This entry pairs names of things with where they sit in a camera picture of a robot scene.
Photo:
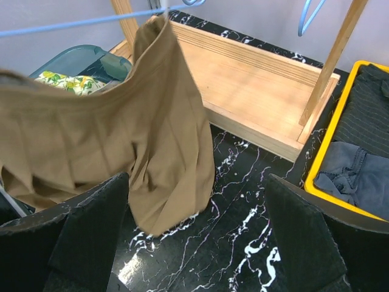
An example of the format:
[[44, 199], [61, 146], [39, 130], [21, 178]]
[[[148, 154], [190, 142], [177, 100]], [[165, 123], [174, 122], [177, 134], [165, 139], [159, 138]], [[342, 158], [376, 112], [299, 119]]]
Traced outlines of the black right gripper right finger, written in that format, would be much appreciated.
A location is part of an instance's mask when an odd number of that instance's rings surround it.
[[388, 291], [388, 223], [277, 175], [265, 200], [289, 291]]

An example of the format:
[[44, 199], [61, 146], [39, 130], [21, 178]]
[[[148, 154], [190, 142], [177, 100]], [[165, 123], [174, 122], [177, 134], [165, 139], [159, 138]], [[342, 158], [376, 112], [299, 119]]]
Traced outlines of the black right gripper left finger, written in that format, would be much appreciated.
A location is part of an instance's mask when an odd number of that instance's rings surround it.
[[1, 225], [1, 291], [106, 291], [129, 175]]

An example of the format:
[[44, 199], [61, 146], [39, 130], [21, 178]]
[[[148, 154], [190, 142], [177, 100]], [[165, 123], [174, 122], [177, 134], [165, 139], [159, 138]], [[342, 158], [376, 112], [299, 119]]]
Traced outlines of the tan brown skirt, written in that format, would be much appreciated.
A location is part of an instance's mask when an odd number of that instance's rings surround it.
[[138, 227], [158, 236], [204, 210], [215, 177], [210, 124], [171, 23], [154, 16], [121, 84], [87, 96], [1, 71], [1, 177], [44, 210], [129, 174]]

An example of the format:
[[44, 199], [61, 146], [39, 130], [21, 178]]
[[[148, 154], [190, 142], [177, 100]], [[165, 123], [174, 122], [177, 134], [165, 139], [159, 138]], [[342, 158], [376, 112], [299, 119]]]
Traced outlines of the dark blue garment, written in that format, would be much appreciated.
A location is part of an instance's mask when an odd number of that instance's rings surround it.
[[346, 142], [330, 143], [314, 185], [388, 220], [388, 159]]

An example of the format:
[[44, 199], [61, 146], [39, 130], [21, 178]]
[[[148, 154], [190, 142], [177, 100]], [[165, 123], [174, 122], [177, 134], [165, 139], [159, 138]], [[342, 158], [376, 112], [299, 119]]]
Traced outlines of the black marbled mat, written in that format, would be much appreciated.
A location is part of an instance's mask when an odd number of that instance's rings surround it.
[[346, 78], [340, 71], [295, 163], [213, 127], [216, 177], [206, 210], [158, 238], [145, 235], [127, 215], [113, 266], [118, 279], [130, 291], [284, 291], [265, 180], [274, 173], [302, 185]]

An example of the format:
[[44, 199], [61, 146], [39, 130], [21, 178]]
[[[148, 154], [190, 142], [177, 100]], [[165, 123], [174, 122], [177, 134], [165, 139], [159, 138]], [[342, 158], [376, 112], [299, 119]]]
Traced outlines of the black striped garment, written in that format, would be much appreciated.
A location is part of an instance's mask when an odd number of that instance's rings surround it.
[[367, 152], [388, 157], [388, 73], [373, 64], [359, 69], [334, 141], [358, 145]]

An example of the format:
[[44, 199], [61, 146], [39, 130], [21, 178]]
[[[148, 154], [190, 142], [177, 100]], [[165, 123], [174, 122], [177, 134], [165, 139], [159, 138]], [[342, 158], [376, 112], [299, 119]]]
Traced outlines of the yellow plastic tray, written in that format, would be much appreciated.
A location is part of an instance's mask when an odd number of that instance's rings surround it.
[[368, 61], [364, 61], [364, 60], [357, 61], [354, 64], [354, 66], [353, 66], [353, 68], [348, 76], [348, 79], [345, 83], [345, 87], [342, 91], [342, 94], [340, 96], [339, 102], [338, 102], [336, 109], [334, 111], [334, 114], [332, 116], [332, 119], [329, 123], [325, 137], [323, 138], [323, 142], [319, 148], [317, 156], [315, 157], [314, 162], [312, 164], [312, 167], [311, 167], [311, 169], [308, 173], [308, 176], [306, 178], [305, 191], [307, 191], [311, 195], [315, 195], [321, 199], [329, 201], [329, 202], [336, 204], [338, 206], [344, 207], [345, 209], [349, 209], [349, 210], [356, 212], [358, 214], [362, 214], [364, 216], [374, 218], [374, 219], [377, 219], [380, 221], [387, 221], [387, 220], [384, 220], [378, 216], [375, 216], [375, 215], [373, 215], [373, 214], [371, 214], [363, 209], [360, 209], [356, 206], [353, 206], [353, 205], [351, 205], [351, 204], [349, 204], [341, 199], [338, 199], [330, 194], [327, 194], [327, 193], [321, 191], [320, 189], [316, 188], [316, 186], [314, 185], [314, 178], [317, 176], [318, 172], [320, 171], [323, 159], [326, 155], [326, 152], [328, 150], [330, 143], [339, 142], [339, 141], [334, 141], [333, 136], [334, 136], [334, 133], [336, 131], [338, 122], [341, 118], [341, 115], [343, 113], [343, 110], [345, 109], [346, 102], [347, 102], [350, 90], [353, 86], [354, 80], [355, 80], [357, 74], [359, 73], [360, 67], [363, 65], [367, 66], [369, 64], [373, 64], [373, 65], [377, 66], [379, 69], [388, 73], [388, 67], [381, 65], [381, 64], [376, 64], [376, 63], [372, 63], [372, 62], [368, 62]]

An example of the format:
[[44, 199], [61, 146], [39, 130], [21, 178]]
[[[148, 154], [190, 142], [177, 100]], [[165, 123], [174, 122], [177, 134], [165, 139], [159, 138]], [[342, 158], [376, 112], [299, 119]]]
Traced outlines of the wooden clothes rack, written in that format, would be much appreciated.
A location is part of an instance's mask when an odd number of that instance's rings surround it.
[[209, 121], [296, 161], [339, 76], [200, 28], [171, 26]]

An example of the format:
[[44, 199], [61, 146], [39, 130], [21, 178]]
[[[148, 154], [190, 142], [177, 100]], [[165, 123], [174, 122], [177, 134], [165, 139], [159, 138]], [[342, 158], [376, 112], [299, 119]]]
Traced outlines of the yellow floral cloth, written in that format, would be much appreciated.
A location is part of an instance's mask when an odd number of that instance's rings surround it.
[[106, 85], [106, 83], [94, 77], [85, 75], [68, 76], [52, 71], [43, 71], [35, 81], [72, 92], [78, 96], [90, 95]]

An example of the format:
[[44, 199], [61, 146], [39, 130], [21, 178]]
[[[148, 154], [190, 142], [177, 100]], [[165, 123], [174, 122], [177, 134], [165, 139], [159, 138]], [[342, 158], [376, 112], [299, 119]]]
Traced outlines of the teal plastic basket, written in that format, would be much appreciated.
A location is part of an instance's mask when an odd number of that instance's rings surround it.
[[44, 71], [68, 77], [88, 76], [116, 85], [123, 82], [132, 70], [130, 61], [90, 44], [68, 48], [29, 75], [38, 78]]

